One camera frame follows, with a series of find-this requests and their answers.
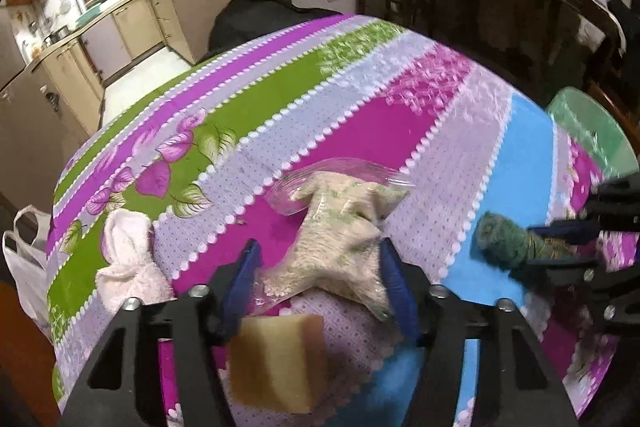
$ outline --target tablecloth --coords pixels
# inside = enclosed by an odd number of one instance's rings
[[[400,26],[334,16],[255,39],[170,81],[126,110],[71,159],[55,192],[47,266],[61,409],[110,320],[95,290],[108,212],[150,216],[154,257],[177,293],[209,280],[250,237],[267,266],[292,244],[303,216],[280,216],[265,194],[284,173],[351,156],[406,172],[411,194],[384,224],[404,260],[462,298],[521,307],[581,413],[615,341],[589,332],[568,296],[527,293],[475,250],[487,210],[523,226],[565,216],[599,177],[550,118],[469,58]],[[636,237],[601,237],[612,268],[633,260]],[[238,425],[399,426],[422,352],[393,321],[320,290],[275,312],[324,315],[328,392],[310,415],[231,402]],[[471,415],[477,345],[467,343],[457,419]],[[168,417],[180,422],[170,343],[161,343]],[[223,349],[215,352],[228,388]]]

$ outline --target tile floor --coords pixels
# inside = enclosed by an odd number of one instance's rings
[[[191,66],[169,48],[162,48],[124,74],[104,93],[102,125],[107,124],[140,98],[184,73]]]

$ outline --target sponge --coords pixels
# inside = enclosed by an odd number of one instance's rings
[[[256,409],[309,413],[326,390],[321,315],[247,317],[227,356],[233,400]]]

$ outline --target metal bolt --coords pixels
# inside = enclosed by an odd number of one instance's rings
[[[137,309],[140,304],[142,304],[142,301],[137,297],[129,297],[122,303],[122,309],[128,312],[132,312],[133,310]]]
[[[449,296],[449,290],[447,290],[442,284],[434,284],[429,288],[429,295],[436,299],[445,299]]]
[[[610,304],[609,306],[604,308],[604,313],[602,315],[604,316],[604,319],[606,321],[610,321],[615,314],[616,314],[616,307],[613,304]]]
[[[511,299],[498,299],[495,301],[495,305],[498,306],[499,310],[503,312],[512,312],[516,309],[516,305],[513,303]]]
[[[204,297],[207,293],[209,293],[209,287],[206,284],[196,284],[193,288],[189,290],[189,295],[191,297]]]

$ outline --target green twine roll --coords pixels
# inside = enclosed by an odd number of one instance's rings
[[[492,212],[480,218],[476,242],[487,260],[503,269],[519,268],[527,259],[575,257],[564,241],[542,239],[511,219]]]

